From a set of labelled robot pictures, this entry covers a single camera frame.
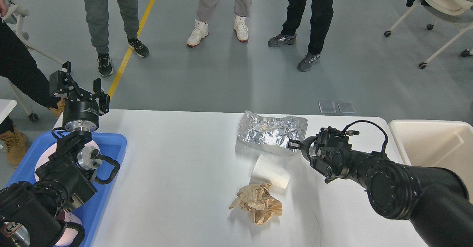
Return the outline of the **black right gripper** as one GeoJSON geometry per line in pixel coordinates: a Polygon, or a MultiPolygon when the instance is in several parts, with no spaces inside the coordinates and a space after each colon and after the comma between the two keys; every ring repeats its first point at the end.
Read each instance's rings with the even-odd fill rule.
{"type": "Polygon", "coordinates": [[[287,148],[301,150],[301,153],[308,162],[317,161],[317,136],[309,136],[304,141],[289,140],[287,148]]]}

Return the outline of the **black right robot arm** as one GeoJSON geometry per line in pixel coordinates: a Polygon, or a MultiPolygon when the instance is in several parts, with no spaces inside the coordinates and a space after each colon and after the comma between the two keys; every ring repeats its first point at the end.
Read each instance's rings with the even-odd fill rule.
{"type": "Polygon", "coordinates": [[[463,180],[446,168],[407,166],[386,155],[388,136],[381,151],[356,151],[348,142],[359,132],[321,128],[304,141],[289,140],[311,167],[329,183],[350,179],[367,192],[373,210],[386,219],[409,220],[429,247],[471,247],[473,206],[463,180]]]}

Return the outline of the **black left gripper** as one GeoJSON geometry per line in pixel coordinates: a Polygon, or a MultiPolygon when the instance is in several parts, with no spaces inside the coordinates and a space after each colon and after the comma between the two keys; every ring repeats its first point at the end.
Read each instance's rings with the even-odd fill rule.
{"type": "Polygon", "coordinates": [[[71,62],[62,64],[62,69],[49,76],[49,94],[51,97],[63,97],[66,100],[62,125],[66,131],[89,131],[99,128],[99,115],[109,112],[110,96],[102,89],[101,79],[93,81],[92,101],[81,101],[84,93],[71,76],[71,62]]]}

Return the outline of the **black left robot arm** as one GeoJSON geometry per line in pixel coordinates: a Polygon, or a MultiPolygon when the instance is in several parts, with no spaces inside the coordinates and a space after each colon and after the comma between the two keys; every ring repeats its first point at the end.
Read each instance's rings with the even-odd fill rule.
{"type": "Polygon", "coordinates": [[[56,151],[35,170],[36,183],[19,181],[1,190],[2,247],[52,247],[67,230],[76,231],[70,245],[80,246],[84,227],[59,218],[61,212],[83,206],[98,191],[93,184],[111,183],[120,169],[118,161],[87,146],[99,117],[109,112],[110,96],[101,80],[93,81],[93,92],[80,88],[67,61],[50,75],[50,94],[65,98],[59,130],[68,134],[55,136],[56,151]]]}

